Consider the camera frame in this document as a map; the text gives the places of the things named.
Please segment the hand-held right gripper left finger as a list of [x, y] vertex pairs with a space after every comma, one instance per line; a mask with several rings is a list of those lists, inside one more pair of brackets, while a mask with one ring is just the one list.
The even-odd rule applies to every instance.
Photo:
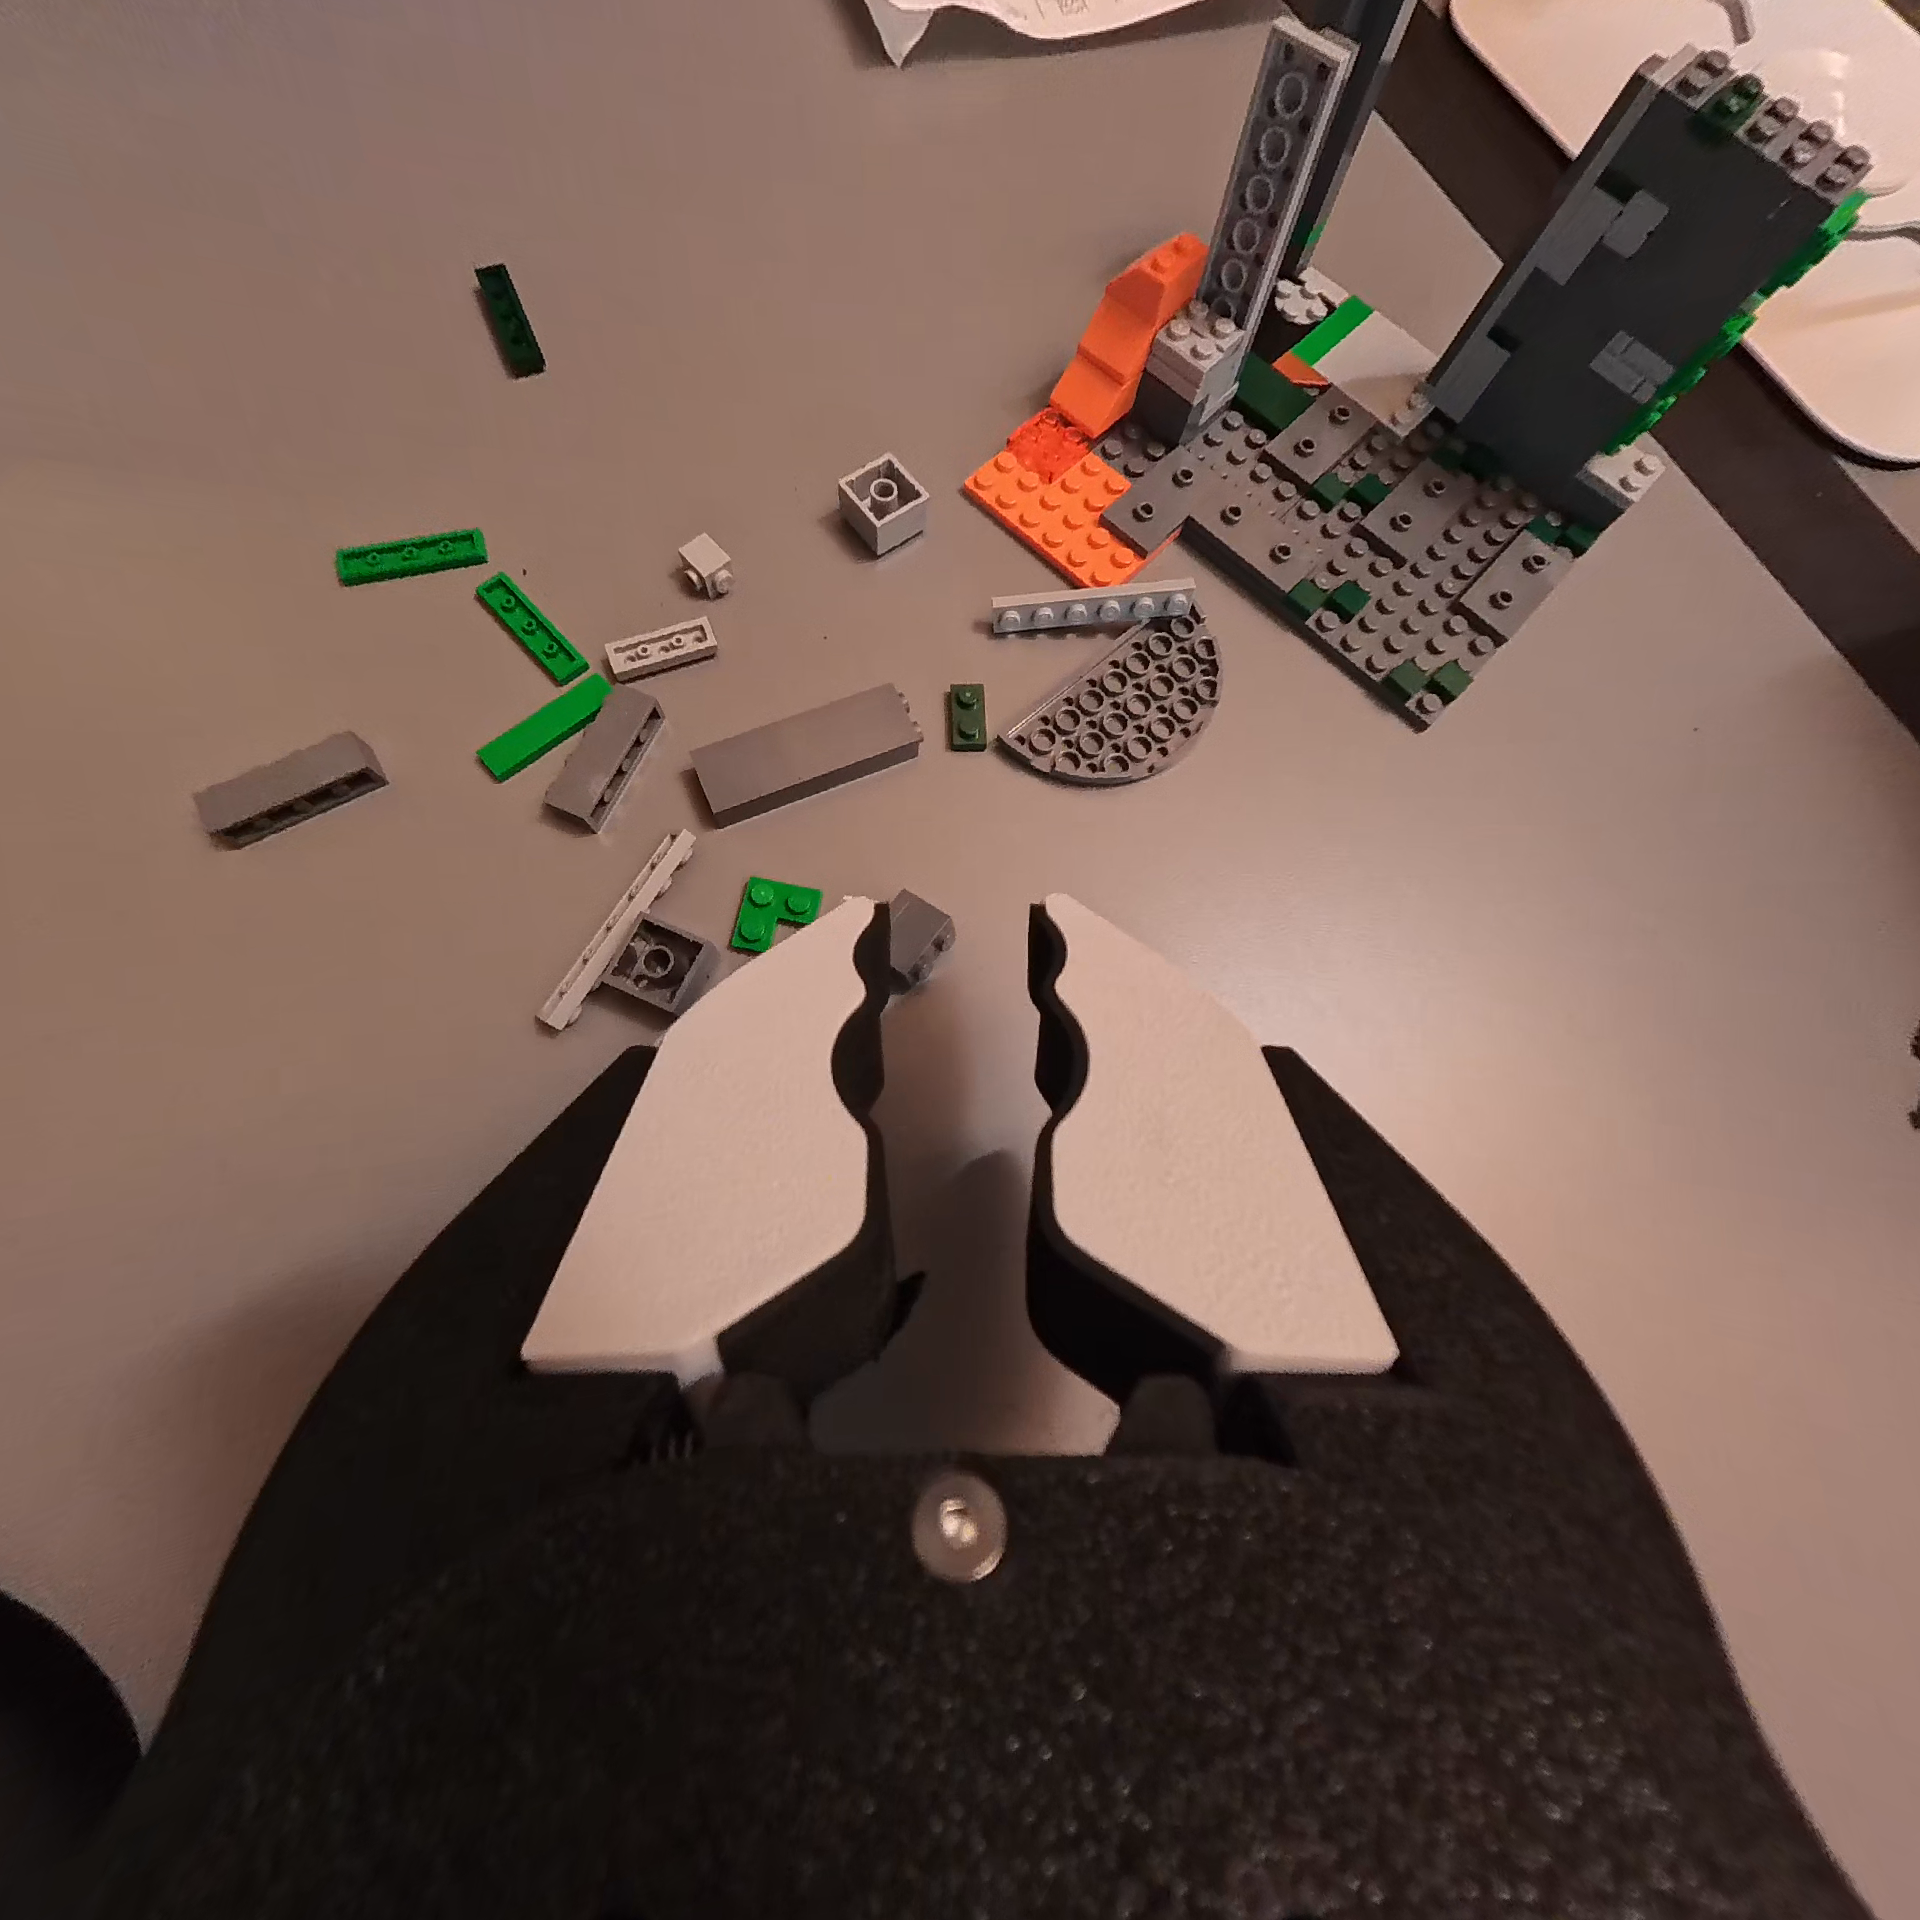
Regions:
[[891, 931], [851, 898], [661, 1040], [523, 1340], [538, 1373], [831, 1382], [886, 1337]]

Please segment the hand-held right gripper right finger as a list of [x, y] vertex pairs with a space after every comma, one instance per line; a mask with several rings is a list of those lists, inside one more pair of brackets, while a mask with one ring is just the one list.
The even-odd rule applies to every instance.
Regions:
[[1262, 1044], [1068, 894], [1030, 909], [1030, 1323], [1088, 1382], [1379, 1376], [1398, 1343]]

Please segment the dark grey half-round lego plate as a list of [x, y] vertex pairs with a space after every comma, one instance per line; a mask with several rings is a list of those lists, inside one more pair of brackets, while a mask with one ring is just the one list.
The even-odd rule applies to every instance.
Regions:
[[1082, 675], [1008, 723], [999, 745], [1034, 774], [1113, 788], [1168, 771], [1221, 697], [1218, 643], [1200, 612], [1128, 629]]

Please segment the bright green long lego bar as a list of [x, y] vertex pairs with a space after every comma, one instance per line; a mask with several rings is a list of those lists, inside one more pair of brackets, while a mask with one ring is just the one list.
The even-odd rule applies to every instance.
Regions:
[[580, 677], [557, 699], [475, 749], [481, 767], [495, 781], [514, 778], [545, 753], [584, 734], [598, 719], [610, 694], [611, 685], [602, 675]]

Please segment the grey long lego brick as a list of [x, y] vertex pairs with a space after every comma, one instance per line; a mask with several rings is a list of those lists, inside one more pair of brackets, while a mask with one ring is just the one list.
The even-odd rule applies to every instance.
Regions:
[[200, 829], [233, 850], [316, 818], [387, 785], [360, 734], [332, 734], [195, 795]]

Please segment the thin light grey lego plate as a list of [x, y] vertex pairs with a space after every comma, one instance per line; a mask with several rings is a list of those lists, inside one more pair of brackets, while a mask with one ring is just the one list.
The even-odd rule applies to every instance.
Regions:
[[1120, 588], [1082, 588], [1062, 593], [1005, 593], [993, 601], [995, 635], [1133, 629], [1192, 615], [1194, 579], [1128, 582]]

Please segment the grey lego baseplate build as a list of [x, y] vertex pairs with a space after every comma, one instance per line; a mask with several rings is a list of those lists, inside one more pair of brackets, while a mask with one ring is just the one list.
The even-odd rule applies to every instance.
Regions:
[[1161, 325], [1133, 411], [1096, 449], [1127, 481], [1103, 513], [1120, 543], [1189, 540], [1430, 727], [1665, 470], [1647, 430], [1678, 365], [1595, 322], [1602, 276], [1672, 213], [1618, 159], [1697, 88], [1690, 55], [1646, 61], [1491, 311], [1441, 365], [1361, 395], [1280, 372], [1256, 334], [1282, 264], [1306, 266], [1344, 96], [1383, 58], [1386, 43], [1274, 21], [1198, 298]]
[[1646, 490], [1633, 445], [1742, 343], [1727, 322], [1782, 264], [1782, 177], [1734, 178], [1689, 159], [1678, 111], [1636, 72], [1561, 178], [1546, 227], [1430, 372], [1431, 409], [1474, 473], [1606, 530]]

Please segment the grey square lego brick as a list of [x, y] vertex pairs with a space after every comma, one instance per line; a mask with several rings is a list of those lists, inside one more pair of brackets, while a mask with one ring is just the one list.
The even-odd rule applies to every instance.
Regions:
[[929, 491], [893, 456], [839, 479], [839, 513], [873, 558], [888, 558], [926, 534]]

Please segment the orange lego plate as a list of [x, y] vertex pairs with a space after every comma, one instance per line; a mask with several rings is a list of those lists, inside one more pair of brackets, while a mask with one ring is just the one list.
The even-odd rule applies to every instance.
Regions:
[[966, 494], [984, 513], [1075, 588], [1120, 588], [1147, 562], [1142, 547], [1100, 524], [1127, 490], [1088, 437], [1055, 409], [1028, 418], [1003, 450], [966, 479]]

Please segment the orange lego slope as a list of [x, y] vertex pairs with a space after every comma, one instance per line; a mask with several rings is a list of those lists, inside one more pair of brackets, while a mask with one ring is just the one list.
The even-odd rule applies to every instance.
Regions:
[[1153, 336], [1194, 300], [1205, 257], [1209, 245], [1180, 233], [1111, 278], [1053, 391], [1053, 409], [1088, 438], [1100, 438], [1128, 413]]

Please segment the dark green holed lego plate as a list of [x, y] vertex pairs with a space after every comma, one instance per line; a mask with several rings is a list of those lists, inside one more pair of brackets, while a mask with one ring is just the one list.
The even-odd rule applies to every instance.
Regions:
[[474, 278], [501, 361], [514, 377], [538, 377], [545, 372], [545, 349], [506, 264], [475, 266]]

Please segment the dark blue-grey lego bar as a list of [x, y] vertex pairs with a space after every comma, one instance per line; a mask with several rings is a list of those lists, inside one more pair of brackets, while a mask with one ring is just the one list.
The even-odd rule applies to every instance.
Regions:
[[1288, 278], [1306, 278], [1306, 266], [1310, 264], [1359, 143], [1379, 106], [1379, 90], [1386, 88], [1412, 8], [1416, 4], [1306, 4], [1309, 25], [1324, 35], [1344, 36], [1355, 45], [1355, 58], [1340, 90], [1340, 103], [1334, 106], [1295, 233], [1282, 255], [1280, 271]]

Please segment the white printed paper bag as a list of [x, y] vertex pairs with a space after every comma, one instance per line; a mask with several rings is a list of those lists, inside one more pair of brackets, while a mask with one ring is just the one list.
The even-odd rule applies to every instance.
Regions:
[[839, 4], [891, 68], [1120, 52], [1268, 25], [1280, 4]]

